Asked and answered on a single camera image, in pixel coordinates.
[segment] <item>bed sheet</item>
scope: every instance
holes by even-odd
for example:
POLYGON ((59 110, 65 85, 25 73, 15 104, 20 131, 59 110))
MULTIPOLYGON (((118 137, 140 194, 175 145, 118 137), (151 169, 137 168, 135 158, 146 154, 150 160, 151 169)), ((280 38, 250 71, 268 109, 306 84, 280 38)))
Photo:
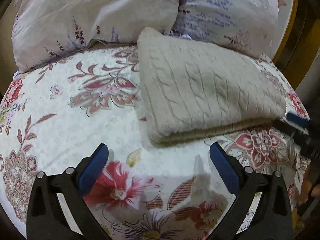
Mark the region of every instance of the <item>bed sheet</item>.
MULTIPOLYGON (((287 112, 308 118, 275 65, 251 60, 286 98, 287 112)), ((235 198, 210 161, 214 142, 257 172, 280 170, 295 208, 309 162, 290 137, 271 127, 255 127, 152 145, 140 96, 137 47, 81 51, 16 76, 4 95, 0 203, 26 236, 28 200, 37 172, 62 173, 105 143, 109 160, 84 200, 113 239, 202 239, 235 198)), ((249 226, 260 197, 257 193, 239 232, 249 226)), ((79 231, 71 214, 67 217, 70 227, 79 231)))

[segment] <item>floral pillow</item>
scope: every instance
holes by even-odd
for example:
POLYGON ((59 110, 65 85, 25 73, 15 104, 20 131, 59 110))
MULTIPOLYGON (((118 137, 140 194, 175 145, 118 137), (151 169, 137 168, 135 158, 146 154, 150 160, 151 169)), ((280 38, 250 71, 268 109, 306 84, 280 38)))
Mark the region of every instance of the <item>floral pillow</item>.
POLYGON ((179 0, 174 33, 261 58, 271 46, 278 0, 179 0))
POLYGON ((17 0, 12 31, 21 72, 87 47, 91 40, 136 43, 151 26, 169 32, 178 0, 17 0))

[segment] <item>cable knit cushion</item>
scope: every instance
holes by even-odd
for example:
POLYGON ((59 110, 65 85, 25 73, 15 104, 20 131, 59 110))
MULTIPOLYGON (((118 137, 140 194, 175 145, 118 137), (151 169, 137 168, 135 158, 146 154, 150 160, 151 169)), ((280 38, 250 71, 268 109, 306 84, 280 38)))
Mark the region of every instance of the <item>cable knit cushion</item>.
POLYGON ((282 118, 285 99, 248 56, 145 28, 138 39, 150 140, 201 138, 282 118))

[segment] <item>white floral bedsheet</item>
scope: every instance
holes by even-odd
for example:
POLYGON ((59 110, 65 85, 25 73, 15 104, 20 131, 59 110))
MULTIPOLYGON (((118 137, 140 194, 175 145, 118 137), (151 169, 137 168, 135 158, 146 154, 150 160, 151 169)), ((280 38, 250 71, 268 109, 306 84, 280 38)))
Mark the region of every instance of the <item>white floral bedsheet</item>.
MULTIPOLYGON (((0 203, 24 236, 37 172, 75 167, 100 143, 110 157, 84 200, 113 239, 206 237, 235 198, 208 156, 214 142, 258 172, 280 170, 294 209, 308 160, 274 128, 152 145, 136 52, 135 46, 120 45, 82 51, 12 81, 0 105, 0 203)), ((286 98, 287 111, 308 118, 280 71, 254 62, 286 98)), ((256 194, 239 231, 250 224, 259 199, 256 194)))

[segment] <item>cable knit pattern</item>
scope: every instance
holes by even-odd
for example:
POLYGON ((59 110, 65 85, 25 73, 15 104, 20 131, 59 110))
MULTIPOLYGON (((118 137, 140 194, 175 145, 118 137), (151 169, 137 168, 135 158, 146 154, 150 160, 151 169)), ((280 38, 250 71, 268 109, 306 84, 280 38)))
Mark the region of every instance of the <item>cable knit pattern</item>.
POLYGON ((283 96, 240 53, 145 28, 138 39, 150 140, 219 135, 282 118, 283 96))

